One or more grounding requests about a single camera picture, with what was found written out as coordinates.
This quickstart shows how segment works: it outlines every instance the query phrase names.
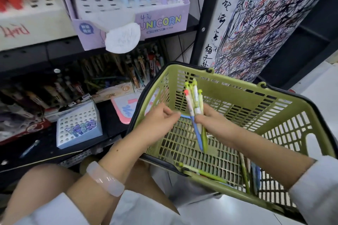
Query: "leg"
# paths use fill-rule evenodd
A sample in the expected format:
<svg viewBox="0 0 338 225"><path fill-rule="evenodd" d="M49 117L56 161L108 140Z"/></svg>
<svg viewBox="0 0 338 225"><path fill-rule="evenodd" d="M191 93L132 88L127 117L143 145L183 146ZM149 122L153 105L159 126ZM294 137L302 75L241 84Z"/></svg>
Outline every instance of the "leg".
<svg viewBox="0 0 338 225"><path fill-rule="evenodd" d="M8 202L2 225L12 225L65 192L79 174L64 167L44 164L30 169L19 181Z"/></svg>
<svg viewBox="0 0 338 225"><path fill-rule="evenodd" d="M178 213L174 204L167 198L163 191L158 187L154 179L151 177L146 163L138 160L132 168L125 189L140 193L156 202L168 207ZM109 225L115 208L109 210L101 225Z"/></svg>

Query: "left hand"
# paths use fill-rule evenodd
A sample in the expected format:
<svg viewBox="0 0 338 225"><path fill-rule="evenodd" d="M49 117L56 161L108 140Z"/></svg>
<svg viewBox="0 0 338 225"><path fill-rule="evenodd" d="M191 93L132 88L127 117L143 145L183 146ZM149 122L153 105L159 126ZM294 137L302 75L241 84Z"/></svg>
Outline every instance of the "left hand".
<svg viewBox="0 0 338 225"><path fill-rule="evenodd" d="M164 103L152 107L143 121L133 130L138 138L146 141L147 146L163 138L179 120L180 112L174 112Z"/></svg>

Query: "purple display box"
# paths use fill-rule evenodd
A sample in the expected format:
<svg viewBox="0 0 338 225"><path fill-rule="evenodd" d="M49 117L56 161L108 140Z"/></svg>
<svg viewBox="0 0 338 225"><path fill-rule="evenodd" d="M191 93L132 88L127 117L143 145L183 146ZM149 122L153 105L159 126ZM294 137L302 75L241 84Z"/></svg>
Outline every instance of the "purple display box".
<svg viewBox="0 0 338 225"><path fill-rule="evenodd" d="M77 18L71 0L64 1L70 19L72 20L73 27L81 41L84 50L87 51L95 48L105 47L104 41L106 38L106 32L98 29L92 22L88 20ZM135 16L135 22L141 27L141 40L185 31L187 29L190 1L183 1L184 5L177 7L168 7L137 13ZM175 23L171 23L171 25L168 26L169 22L172 21L175 21Z"/></svg>

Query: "green plastic shopping basket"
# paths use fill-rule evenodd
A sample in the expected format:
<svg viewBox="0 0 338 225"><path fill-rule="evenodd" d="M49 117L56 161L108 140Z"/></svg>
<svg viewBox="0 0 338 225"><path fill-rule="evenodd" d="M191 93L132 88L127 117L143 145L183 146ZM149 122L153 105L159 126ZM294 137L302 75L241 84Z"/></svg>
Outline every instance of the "green plastic shopping basket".
<svg viewBox="0 0 338 225"><path fill-rule="evenodd" d="M152 96L153 105L164 102L171 109L188 115L184 97L184 83L197 80L203 91L204 102L222 113L232 122L253 131L272 142L308 155L306 136L314 134L323 155L338 156L335 138L323 120L318 108L301 95L215 74L213 69L201 68L180 62L167 64L143 90L128 133L144 118ZM276 180L261 170L258 197L245 192L240 160L237 151L209 139L206 153L200 151L191 121L186 118L174 125L166 136L147 149L142 159L177 172L217 192L241 199L257 206L301 219L289 194ZM230 186L198 174L182 170L182 162L227 180Z"/></svg>

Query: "white sleeve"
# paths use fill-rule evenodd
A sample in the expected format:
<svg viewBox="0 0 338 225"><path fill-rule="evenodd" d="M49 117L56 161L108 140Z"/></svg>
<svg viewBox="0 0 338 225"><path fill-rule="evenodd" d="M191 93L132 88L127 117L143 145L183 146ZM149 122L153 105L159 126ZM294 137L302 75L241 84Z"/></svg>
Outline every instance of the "white sleeve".
<svg viewBox="0 0 338 225"><path fill-rule="evenodd" d="M337 224L338 160L323 156L302 175L289 193L307 224Z"/></svg>
<svg viewBox="0 0 338 225"><path fill-rule="evenodd" d="M65 193L22 218L15 225L90 225Z"/></svg>

